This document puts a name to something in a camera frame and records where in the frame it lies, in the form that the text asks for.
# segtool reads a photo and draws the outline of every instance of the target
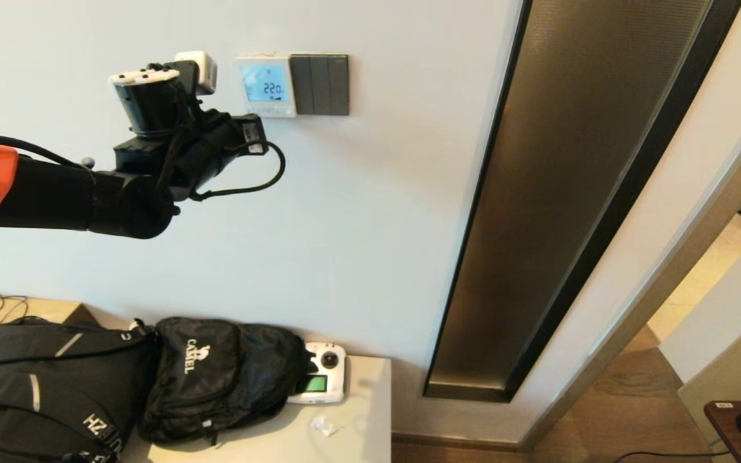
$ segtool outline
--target white table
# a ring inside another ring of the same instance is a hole
[[[134,439],[126,463],[389,463],[390,360],[347,357],[346,399],[341,404],[288,404],[274,419],[219,433],[220,446],[197,440],[160,448]],[[331,437],[311,428],[324,415],[342,426]]]

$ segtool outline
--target gray switch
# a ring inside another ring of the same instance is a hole
[[[315,114],[314,88],[311,81],[311,57],[291,55],[293,94],[297,99],[297,114]]]
[[[327,70],[330,71],[330,114],[348,115],[347,55],[328,56]]]
[[[311,55],[311,80],[314,86],[314,114],[330,114],[330,71],[327,55]]]
[[[297,114],[348,115],[348,55],[291,55]]]

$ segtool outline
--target controller screen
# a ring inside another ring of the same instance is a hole
[[[297,394],[302,392],[326,392],[327,376],[308,375],[297,382]]]

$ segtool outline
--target white wall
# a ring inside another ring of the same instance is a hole
[[[659,346],[683,382],[741,335],[741,256]]]
[[[177,50],[220,61],[219,93],[206,102],[231,112],[243,107],[236,55],[350,53],[352,115],[268,122],[289,158],[286,178],[185,205],[152,241],[0,230],[0,289],[121,317],[280,323],[396,358],[397,431],[522,439],[741,144],[740,13],[676,140],[514,401],[423,399],[518,2],[191,5],[197,14],[184,2],[0,1],[0,134],[112,167],[109,149],[129,133],[106,76]],[[236,161],[214,185],[253,184],[274,168]]]

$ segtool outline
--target baseboard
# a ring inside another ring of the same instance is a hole
[[[468,448],[489,451],[520,451],[520,445],[514,442],[497,442],[497,440],[456,439],[456,437],[423,436],[420,434],[391,433],[391,440],[401,444],[418,444],[423,446],[450,446],[451,448]]]

